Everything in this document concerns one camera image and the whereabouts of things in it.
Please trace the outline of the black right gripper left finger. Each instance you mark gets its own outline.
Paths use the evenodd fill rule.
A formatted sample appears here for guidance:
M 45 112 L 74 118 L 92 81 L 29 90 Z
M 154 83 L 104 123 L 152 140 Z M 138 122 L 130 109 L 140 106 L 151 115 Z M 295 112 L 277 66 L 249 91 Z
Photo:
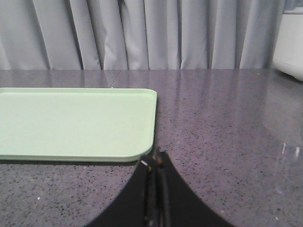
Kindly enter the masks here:
M 153 159 L 143 155 L 123 190 L 88 227 L 145 227 L 148 177 Z

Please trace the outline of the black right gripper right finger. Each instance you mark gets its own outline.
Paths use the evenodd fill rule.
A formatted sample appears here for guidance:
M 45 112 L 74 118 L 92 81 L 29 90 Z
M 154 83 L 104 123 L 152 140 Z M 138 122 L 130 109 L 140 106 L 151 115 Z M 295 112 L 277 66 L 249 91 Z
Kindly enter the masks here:
M 155 161 L 159 226 L 227 227 L 229 225 L 189 188 L 166 152 L 157 151 Z

